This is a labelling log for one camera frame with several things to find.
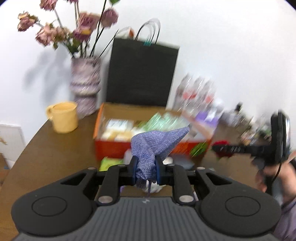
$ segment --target vase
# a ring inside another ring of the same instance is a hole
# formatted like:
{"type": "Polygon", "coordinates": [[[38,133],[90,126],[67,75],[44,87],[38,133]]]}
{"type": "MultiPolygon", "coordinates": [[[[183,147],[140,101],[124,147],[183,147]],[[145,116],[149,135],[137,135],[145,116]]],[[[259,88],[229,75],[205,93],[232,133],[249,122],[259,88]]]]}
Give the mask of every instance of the vase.
{"type": "Polygon", "coordinates": [[[77,103],[80,119],[96,111],[97,93],[100,90],[101,62],[97,57],[72,58],[70,89],[77,103]]]}

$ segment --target flower stem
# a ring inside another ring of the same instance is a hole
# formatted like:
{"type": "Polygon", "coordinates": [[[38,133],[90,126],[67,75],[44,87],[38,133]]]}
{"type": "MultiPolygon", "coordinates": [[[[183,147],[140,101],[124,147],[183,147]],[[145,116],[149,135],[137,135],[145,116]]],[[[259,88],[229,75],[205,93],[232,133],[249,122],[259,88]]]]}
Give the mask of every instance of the flower stem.
{"type": "Polygon", "coordinates": [[[36,22],[35,24],[37,24],[38,26],[44,28],[44,26],[41,23],[36,22]]]}
{"type": "Polygon", "coordinates": [[[58,16],[58,14],[57,14],[57,11],[56,11],[56,9],[54,9],[54,13],[56,14],[56,16],[57,16],[57,21],[59,22],[59,25],[60,25],[60,27],[63,29],[63,25],[62,25],[62,23],[61,23],[61,20],[60,20],[60,18],[59,18],[59,16],[58,16]]]}
{"type": "Polygon", "coordinates": [[[102,31],[101,31],[101,33],[99,34],[99,32],[100,32],[100,25],[101,25],[101,21],[102,21],[102,16],[103,16],[103,13],[104,13],[105,7],[106,7],[106,2],[107,2],[107,0],[105,0],[105,2],[104,2],[103,10],[102,10],[102,13],[101,13],[101,16],[100,16],[100,20],[99,20],[99,23],[98,23],[98,30],[97,30],[97,33],[96,33],[96,41],[95,41],[94,46],[93,46],[93,48],[91,50],[91,53],[89,55],[90,57],[94,53],[94,49],[96,48],[96,43],[97,43],[97,41],[98,41],[98,39],[99,39],[102,31],[104,30],[104,28],[103,28],[102,31]]]}
{"type": "Polygon", "coordinates": [[[75,8],[75,21],[76,21],[76,28],[78,27],[78,20],[77,20],[77,8],[76,8],[76,3],[74,3],[74,8],[75,8]]]}
{"type": "Polygon", "coordinates": [[[80,44],[80,57],[83,58],[83,46],[80,44]]]}
{"type": "Polygon", "coordinates": [[[86,44],[85,44],[85,48],[84,48],[84,56],[86,57],[87,56],[87,45],[88,45],[88,43],[89,43],[89,40],[86,42],[86,44]]]}
{"type": "Polygon", "coordinates": [[[80,17],[80,10],[79,10],[79,4],[78,4],[78,2],[76,2],[76,7],[77,7],[78,17],[80,17]]]}
{"type": "MultiPolygon", "coordinates": [[[[54,12],[55,12],[55,14],[56,14],[56,16],[57,16],[57,21],[59,22],[60,27],[62,28],[64,34],[67,35],[67,34],[65,33],[65,31],[64,31],[64,28],[63,28],[62,22],[61,22],[61,20],[60,20],[58,14],[57,14],[56,9],[54,9],[54,12]]],[[[67,49],[69,50],[69,52],[72,54],[72,56],[74,57],[74,53],[72,53],[72,52],[70,51],[70,49],[68,48],[67,45],[66,45],[66,47],[67,47],[67,49]]]]}
{"type": "Polygon", "coordinates": [[[104,28],[102,28],[102,30],[101,30],[99,36],[96,38],[96,41],[94,42],[94,46],[93,46],[93,48],[92,48],[92,50],[91,50],[91,53],[90,53],[90,55],[89,55],[90,57],[92,57],[92,56],[94,55],[94,49],[95,49],[95,46],[96,46],[96,44],[97,44],[97,42],[98,42],[98,40],[99,40],[99,38],[100,38],[100,36],[101,36],[103,30],[104,30],[104,28]]]}
{"type": "Polygon", "coordinates": [[[100,56],[99,57],[101,57],[102,56],[102,54],[105,52],[105,50],[108,48],[108,46],[109,46],[109,44],[113,41],[113,39],[115,39],[115,36],[116,36],[116,34],[118,33],[118,31],[119,30],[117,30],[116,31],[116,33],[115,33],[115,35],[114,35],[114,37],[110,40],[110,42],[107,44],[107,46],[106,46],[106,48],[104,48],[104,50],[103,50],[103,52],[100,54],[100,56]]]}

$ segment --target ribbed surface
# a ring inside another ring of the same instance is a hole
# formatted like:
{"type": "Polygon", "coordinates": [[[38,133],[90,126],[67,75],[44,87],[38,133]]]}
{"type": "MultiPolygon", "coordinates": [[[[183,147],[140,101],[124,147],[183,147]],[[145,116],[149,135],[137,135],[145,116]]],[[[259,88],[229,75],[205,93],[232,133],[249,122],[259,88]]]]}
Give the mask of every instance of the ribbed surface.
{"type": "Polygon", "coordinates": [[[14,241],[276,241],[272,235],[241,239],[206,226],[195,210],[174,204],[170,197],[121,198],[100,207],[92,219],[73,233],[53,238],[21,234],[14,241]]]}

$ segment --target yellow mug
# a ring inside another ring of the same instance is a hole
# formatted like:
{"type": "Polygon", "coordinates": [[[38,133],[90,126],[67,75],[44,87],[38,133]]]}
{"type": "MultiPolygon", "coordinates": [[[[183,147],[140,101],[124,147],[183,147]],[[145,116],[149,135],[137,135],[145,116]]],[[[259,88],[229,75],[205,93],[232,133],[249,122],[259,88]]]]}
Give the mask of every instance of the yellow mug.
{"type": "Polygon", "coordinates": [[[57,133],[69,133],[78,127],[75,102],[62,102],[46,108],[46,115],[51,120],[57,133]]]}

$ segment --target metal screw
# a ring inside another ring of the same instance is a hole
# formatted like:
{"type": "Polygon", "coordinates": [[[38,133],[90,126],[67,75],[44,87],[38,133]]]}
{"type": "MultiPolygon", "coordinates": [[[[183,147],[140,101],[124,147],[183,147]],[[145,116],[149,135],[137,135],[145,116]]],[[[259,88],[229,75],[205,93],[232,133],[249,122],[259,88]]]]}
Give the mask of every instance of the metal screw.
{"type": "Polygon", "coordinates": [[[113,198],[110,196],[101,196],[99,197],[98,201],[100,203],[111,203],[113,201],[113,198]]]}
{"type": "Polygon", "coordinates": [[[179,200],[184,203],[189,203],[189,202],[192,202],[194,200],[194,198],[190,195],[183,195],[183,196],[179,197],[179,200]]]}

